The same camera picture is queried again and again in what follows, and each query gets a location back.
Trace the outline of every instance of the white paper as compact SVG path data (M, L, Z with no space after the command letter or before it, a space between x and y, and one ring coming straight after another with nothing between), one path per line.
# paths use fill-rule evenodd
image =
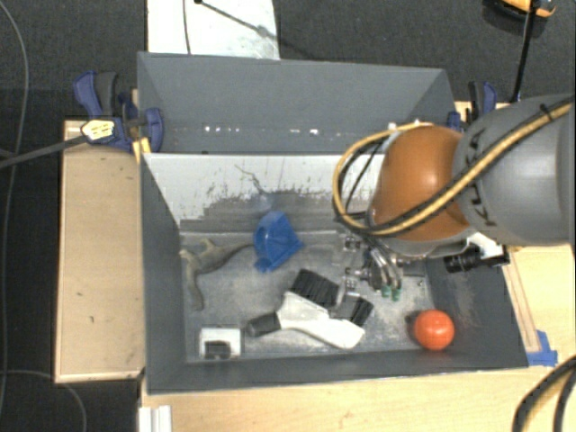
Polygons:
M272 0L186 0L192 54L279 59ZM148 0L148 51L187 53L183 0Z

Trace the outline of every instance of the wooden table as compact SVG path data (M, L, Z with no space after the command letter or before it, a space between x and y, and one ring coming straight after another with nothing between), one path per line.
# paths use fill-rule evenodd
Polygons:
M78 125L66 123L67 138L77 135ZM88 146L66 151L57 382L135 378L141 373L145 335L138 193L136 163L128 154ZM514 259L535 326L547 333L560 360L567 358L576 352L572 252L568 247L531 247L515 253ZM519 401L549 370L534 366L154 397L143 392L141 403L170 405L175 432L501 431L510 429ZM538 405L528 430L551 430L556 397L557 389ZM576 400L569 405L565 424L564 430L576 430Z

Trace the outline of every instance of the yellow cable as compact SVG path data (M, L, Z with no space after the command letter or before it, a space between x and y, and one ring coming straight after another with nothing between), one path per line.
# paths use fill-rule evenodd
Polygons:
M350 158L350 156L354 155L362 147L367 146L367 145L369 145L372 142L375 142L377 140L381 140L382 138L386 138L386 137L392 135L393 133L413 130L413 129L419 128L421 126L428 126L428 125L432 125L432 123L429 123L426 121L414 121L413 123L407 123L405 125L401 125L401 126L395 128L393 130L380 131L380 132L375 133L371 136L360 139L358 142L356 142L350 148L348 148L348 150L344 153L344 155L340 158L340 160L336 164L336 169L334 170L334 175L332 176L332 193L334 195L334 204L336 205L338 214L340 216L342 216L343 220L345 220L346 222L349 222L350 224L353 224L354 226L358 227L359 229L365 229L366 228L366 226L364 224L355 221L354 219L352 219L350 216L347 215L346 209L344 208L344 204L342 203L340 191L338 189L338 181L340 179L340 173L342 172L342 168L344 167L344 164L347 162L348 158Z
M375 236L391 235L391 234L394 234L394 233L399 232L401 230L405 230L409 227L412 227L415 224L418 224L420 221L423 221L425 218L427 218L431 214L434 214L436 211L438 211L440 208L442 208L442 206L444 206L445 204L450 202L452 199L454 199L461 191L463 191L466 188L466 186L475 177L477 177L486 167L488 167L496 158L498 158L502 153L504 153L509 147L516 144L519 140L522 140L525 136L539 130L540 128L544 127L548 123L550 123L550 122L556 120L557 118L565 115L566 113L568 113L568 111L570 110L571 107L572 107L572 104L567 103L565 105L557 107L556 109L553 109L552 111L550 111L550 113L543 115L542 117L539 117L539 118L531 121L530 123L527 123L520 130L510 134L510 136L507 136L505 139L501 140L490 152L488 152L484 157L482 157L480 160L478 160L478 162L476 162L448 191L446 191L446 193L444 193L440 198L438 198L438 200L431 203L427 208L423 209L422 211L419 211L417 214L411 216L410 218L401 222L400 224L397 224L396 226L390 227L388 229L371 231L370 233L372 235L375 235ZM368 138L363 139L363 140L367 140L368 142L370 142L374 136L376 136L376 135L373 135L373 136L368 137ZM350 150L347 151L344 154L344 156L340 159L340 162L338 162L339 166L337 166L337 170L336 170L336 173L334 174L334 179L332 181L333 191L334 191L334 195L335 195L334 196L334 202L335 202L338 214L340 216L342 216L342 219L346 223L348 223L349 225L354 225L355 227L359 228L360 230L369 230L369 228L367 226L365 226L364 224L362 224L360 222L355 221L354 219L352 219L350 216L348 216L346 214L346 211L343 209L343 206L342 206L340 194L338 192L338 179L339 179L339 173L340 173L341 168L342 168L342 166L341 166L342 162L344 162L351 153L355 152L356 150L358 150L360 147L362 147L366 143L362 144L361 146L357 146L356 144L354 146L352 146L350 148Z

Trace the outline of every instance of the white object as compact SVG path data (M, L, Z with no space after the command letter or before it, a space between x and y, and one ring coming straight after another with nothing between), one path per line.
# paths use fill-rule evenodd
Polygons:
M224 341L230 346L230 358L239 357L242 353L242 332L239 328L202 328L199 334L200 357L206 356L206 343Z
M279 59L272 0L186 0L192 54ZM186 54L183 0L148 0L148 51Z
M140 407L139 432L172 432L172 409L168 405L158 408Z
M468 238L468 241L480 247L480 257L482 259L498 257L504 254L504 247L500 243L496 243L494 240L486 237L480 232L476 232L475 234L471 235Z
M329 312L293 292L286 292L276 312L282 329L296 329L341 349L356 346L365 331L344 319L331 319Z

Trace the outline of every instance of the bin floor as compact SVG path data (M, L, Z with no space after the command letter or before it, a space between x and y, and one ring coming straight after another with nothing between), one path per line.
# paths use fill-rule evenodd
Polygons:
M200 275L198 285L204 296L204 310L194 311L185 285L183 267L184 321L187 362L203 361L199 356L198 334L201 328L243 328L262 314L279 309L282 297L300 269L306 268L336 284L342 280L346 266L361 261L361 253L343 249L343 238L336 230L298 231L304 248L271 273L261 274L255 267L256 251L245 248L219 270ZM217 234L181 231L182 247L194 249L201 239L216 245L250 241L251 234L220 232ZM374 308L364 324L365 335L353 352L419 349L410 338L406 318L416 311L433 308L429 281L425 276L405 276L398 301L383 298L366 282L358 282L356 291ZM311 356L345 352L294 330L280 330L263 337L244 337L242 358Z

